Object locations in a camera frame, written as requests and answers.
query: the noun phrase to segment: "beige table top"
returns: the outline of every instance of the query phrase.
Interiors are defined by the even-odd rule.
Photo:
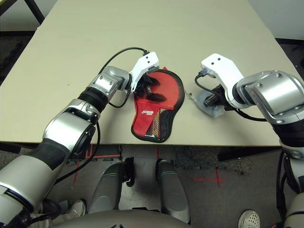
[[[232,59],[245,76],[280,69],[299,77],[246,0],[59,0],[0,87],[0,141],[40,142],[48,122],[106,60],[130,46],[155,51],[161,67],[196,95],[194,77],[212,53]],[[140,56],[122,54],[112,66],[131,70]],[[209,77],[202,82],[209,88],[218,84]],[[244,111],[262,117],[256,107]],[[133,98],[121,109],[108,105],[99,120],[102,142],[150,143],[132,135],[134,115]],[[279,145],[270,124],[235,112],[214,119],[188,97],[163,144]]]

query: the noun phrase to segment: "black wire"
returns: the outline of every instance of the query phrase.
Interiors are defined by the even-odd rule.
[[[264,118],[256,118],[256,117],[252,117],[244,112],[242,112],[240,109],[235,109],[234,110],[237,114],[239,114],[240,116],[246,118],[246,119],[249,119],[249,120],[253,120],[253,121],[260,121],[260,122],[267,122],[266,119]]]
[[[143,51],[144,54],[147,54],[147,53],[148,53],[147,50],[145,50],[145,49],[143,49],[143,48],[141,48],[141,47],[127,47],[127,48],[125,48],[125,49],[123,49],[123,50],[117,52],[115,55],[113,55],[113,56],[104,64],[104,66],[101,68],[101,70],[99,71],[98,74],[102,73],[103,70],[105,69],[105,67],[106,67],[106,66],[107,66],[115,57],[117,57],[119,54],[121,54],[121,53],[123,53],[123,52],[125,52],[125,51],[128,51],[128,50],[140,50],[140,51]],[[109,105],[113,106],[114,108],[121,108],[121,107],[123,107],[124,104],[127,102],[130,93],[131,93],[131,87],[130,87],[129,90],[127,91],[127,94],[126,94],[126,96],[125,96],[125,99],[124,99],[124,101],[123,101],[123,103],[122,103],[121,105],[114,105],[114,104],[112,104],[111,102],[109,102]]]
[[[285,180],[287,178],[286,172],[284,172],[283,177],[281,179],[281,183],[280,183],[280,191],[283,192],[284,191],[284,184],[285,184]]]
[[[228,101],[227,101],[221,94],[219,94],[219,93],[217,93],[217,92],[215,92],[215,91],[213,91],[213,90],[211,90],[211,89],[208,89],[208,88],[202,86],[202,85],[198,82],[198,79],[199,79],[200,77],[203,77],[203,76],[197,75],[197,76],[195,77],[194,81],[195,81],[195,84],[196,84],[196,85],[198,85],[200,88],[202,88],[202,89],[204,89],[204,90],[206,90],[206,91],[208,91],[208,92],[214,94],[214,95],[217,96],[220,100],[222,100],[225,104],[231,106],[231,105],[228,103]],[[239,114],[240,116],[242,116],[242,117],[244,117],[244,118],[246,118],[246,119],[253,120],[253,121],[267,122],[267,120],[264,119],[264,118],[252,117],[252,116],[250,116],[250,115],[248,115],[248,114],[242,112],[240,109],[234,108],[233,110],[234,110],[237,114]]]
[[[81,166],[79,166],[78,168],[74,169],[73,171],[67,173],[66,175],[58,178],[56,181],[55,181],[55,184],[58,184],[59,182],[63,181],[65,178],[71,176],[72,174],[74,174],[75,172],[79,171],[80,169],[82,169],[83,167],[85,167],[95,156],[95,154],[97,153],[97,150],[98,150],[98,147],[99,147],[99,144],[100,144],[100,138],[101,138],[101,134],[100,134],[100,128],[99,128],[99,123],[97,122],[96,123],[96,128],[97,128],[97,144],[96,144],[96,147],[95,147],[95,150],[94,152],[92,153],[91,157],[89,157],[85,163],[83,163]]]
[[[283,189],[283,187],[284,187],[284,184],[283,184],[283,187],[281,188],[282,181],[280,182],[283,157],[284,157],[284,152],[282,151],[280,154],[278,165],[277,165],[276,183],[275,183],[276,208],[278,209],[278,211],[280,213],[280,217],[281,217],[282,221],[284,221],[285,214],[286,214],[285,196],[284,196],[284,192],[281,191],[281,189]]]
[[[53,207],[54,212],[44,214],[44,215],[40,215],[39,217],[33,218],[32,221],[31,221],[31,224],[33,224],[35,222],[47,220],[47,219],[53,220],[53,219],[57,218],[58,215],[60,215],[61,207],[60,207],[59,204],[57,204],[56,202],[54,202],[50,199],[44,199],[43,202],[50,205],[51,207]]]

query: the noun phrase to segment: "sneaker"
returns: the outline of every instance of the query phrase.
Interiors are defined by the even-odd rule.
[[[254,210],[245,210],[238,220],[238,228],[260,228],[260,217]]]
[[[66,215],[68,215],[70,219],[74,219],[85,215],[85,212],[86,202],[83,199],[80,199],[71,206],[71,209],[66,213]]]

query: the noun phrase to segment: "gray carpet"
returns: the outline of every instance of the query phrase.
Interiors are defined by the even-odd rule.
[[[218,153],[229,152],[234,147],[219,146],[175,146],[176,167],[184,169],[210,170],[217,167],[220,170],[235,172],[240,175],[249,175],[252,168],[252,160],[243,158],[231,161],[218,161]]]

